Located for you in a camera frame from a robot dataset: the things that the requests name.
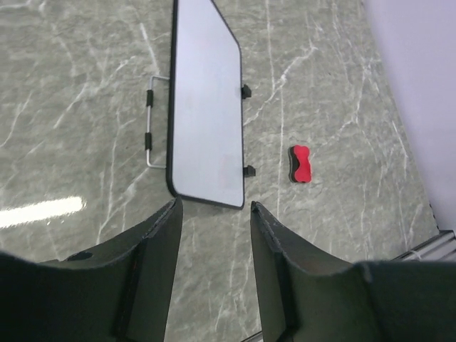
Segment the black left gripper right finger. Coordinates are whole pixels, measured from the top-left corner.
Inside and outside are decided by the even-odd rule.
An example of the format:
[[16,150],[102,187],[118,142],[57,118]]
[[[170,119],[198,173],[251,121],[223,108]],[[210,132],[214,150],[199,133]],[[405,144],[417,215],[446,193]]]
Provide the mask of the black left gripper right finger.
[[453,341],[455,262],[339,259],[251,205],[265,341]]

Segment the red bone-shaped eraser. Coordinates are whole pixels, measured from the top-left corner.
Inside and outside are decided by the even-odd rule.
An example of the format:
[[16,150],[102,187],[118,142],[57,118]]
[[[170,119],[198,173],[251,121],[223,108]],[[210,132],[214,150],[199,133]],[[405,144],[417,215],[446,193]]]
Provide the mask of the red bone-shaped eraser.
[[310,149],[305,145],[289,148],[289,179],[295,183],[309,183],[312,180]]

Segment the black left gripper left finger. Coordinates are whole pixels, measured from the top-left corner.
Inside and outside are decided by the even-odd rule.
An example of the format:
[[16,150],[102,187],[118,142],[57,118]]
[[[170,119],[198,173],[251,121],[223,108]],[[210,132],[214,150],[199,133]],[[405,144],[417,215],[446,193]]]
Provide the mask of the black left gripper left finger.
[[182,232],[174,198],[63,261],[1,253],[3,341],[162,341]]

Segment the small white whiteboard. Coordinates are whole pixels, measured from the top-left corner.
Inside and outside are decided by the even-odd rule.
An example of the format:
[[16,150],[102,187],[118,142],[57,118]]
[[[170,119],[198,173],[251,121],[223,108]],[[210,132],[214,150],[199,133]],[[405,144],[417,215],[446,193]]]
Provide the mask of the small white whiteboard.
[[168,190],[244,206],[242,53],[213,1],[174,1],[167,127]]

